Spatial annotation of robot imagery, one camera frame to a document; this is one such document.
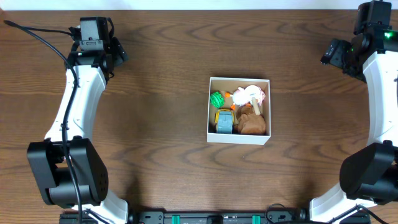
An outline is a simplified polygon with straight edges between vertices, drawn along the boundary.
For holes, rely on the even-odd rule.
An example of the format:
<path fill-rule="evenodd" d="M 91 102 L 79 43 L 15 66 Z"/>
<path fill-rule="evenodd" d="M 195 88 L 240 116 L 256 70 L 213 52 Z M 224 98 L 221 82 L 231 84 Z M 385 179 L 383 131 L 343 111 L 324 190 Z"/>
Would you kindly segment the green round toy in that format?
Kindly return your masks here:
<path fill-rule="evenodd" d="M 219 91 L 212 93 L 210 95 L 210 103 L 215 108 L 221 108 L 224 105 L 223 95 Z"/>

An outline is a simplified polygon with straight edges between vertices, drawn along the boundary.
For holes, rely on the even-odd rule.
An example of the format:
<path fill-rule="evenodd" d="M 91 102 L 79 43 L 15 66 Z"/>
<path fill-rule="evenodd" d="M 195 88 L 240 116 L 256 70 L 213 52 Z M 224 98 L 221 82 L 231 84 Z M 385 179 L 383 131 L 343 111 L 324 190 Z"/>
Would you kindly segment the pink white duck toy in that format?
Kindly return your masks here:
<path fill-rule="evenodd" d="M 265 97 L 266 94 L 264 91 L 256 85 L 249 85 L 246 88 L 238 87 L 234 93 L 225 93 L 225 98 L 233 101 L 231 105 L 232 110 L 235 110 L 238 106 L 245 106 L 248 103 L 253 105 L 253 98 L 255 98 L 257 104 L 261 106 Z"/>

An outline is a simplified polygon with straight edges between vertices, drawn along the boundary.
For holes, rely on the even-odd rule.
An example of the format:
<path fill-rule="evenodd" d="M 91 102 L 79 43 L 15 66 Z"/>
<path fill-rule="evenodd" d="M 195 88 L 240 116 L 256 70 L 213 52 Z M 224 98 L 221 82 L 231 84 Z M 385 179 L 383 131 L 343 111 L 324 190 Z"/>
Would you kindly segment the brown plush bear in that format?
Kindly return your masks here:
<path fill-rule="evenodd" d="M 265 135 L 266 121 L 262 115 L 257 115 L 249 106 L 242 106 L 237 110 L 237 123 L 234 130 L 243 135 Z"/>

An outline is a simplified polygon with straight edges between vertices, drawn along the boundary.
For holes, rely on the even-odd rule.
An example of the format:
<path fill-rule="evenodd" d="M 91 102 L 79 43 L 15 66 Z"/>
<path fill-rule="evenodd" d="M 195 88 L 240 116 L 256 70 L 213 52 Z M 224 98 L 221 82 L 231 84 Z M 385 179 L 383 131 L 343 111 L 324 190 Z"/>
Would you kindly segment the grey yellow toy car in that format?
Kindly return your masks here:
<path fill-rule="evenodd" d="M 216 132 L 219 134 L 232 134 L 234 125 L 234 112 L 228 109 L 219 109 L 215 116 Z"/>

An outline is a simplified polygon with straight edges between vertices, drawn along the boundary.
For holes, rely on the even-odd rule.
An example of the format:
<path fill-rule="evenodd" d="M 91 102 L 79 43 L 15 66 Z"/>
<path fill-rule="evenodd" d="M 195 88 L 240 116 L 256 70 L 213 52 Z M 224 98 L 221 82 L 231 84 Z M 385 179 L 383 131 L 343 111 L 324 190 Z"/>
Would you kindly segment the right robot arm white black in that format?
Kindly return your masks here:
<path fill-rule="evenodd" d="M 397 31 L 391 11 L 386 1 L 360 4 L 354 37 L 333 39 L 320 60 L 367 84 L 369 136 L 365 148 L 343 161 L 339 182 L 310 201 L 311 222 L 373 216 L 371 207 L 397 201 Z"/>

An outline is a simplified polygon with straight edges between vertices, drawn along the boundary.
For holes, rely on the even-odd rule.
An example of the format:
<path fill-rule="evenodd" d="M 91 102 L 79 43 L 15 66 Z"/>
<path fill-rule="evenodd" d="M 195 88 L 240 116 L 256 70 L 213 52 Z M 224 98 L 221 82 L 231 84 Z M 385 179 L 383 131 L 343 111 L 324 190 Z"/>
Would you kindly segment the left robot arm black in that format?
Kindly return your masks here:
<path fill-rule="evenodd" d="M 63 57 L 67 82 L 58 113 L 27 158 L 42 200 L 76 210 L 64 223 L 127 223 L 128 203 L 109 189 L 108 171 L 93 143 L 96 109 L 113 70 L 128 60 L 109 17 L 82 17 L 70 28 Z"/>

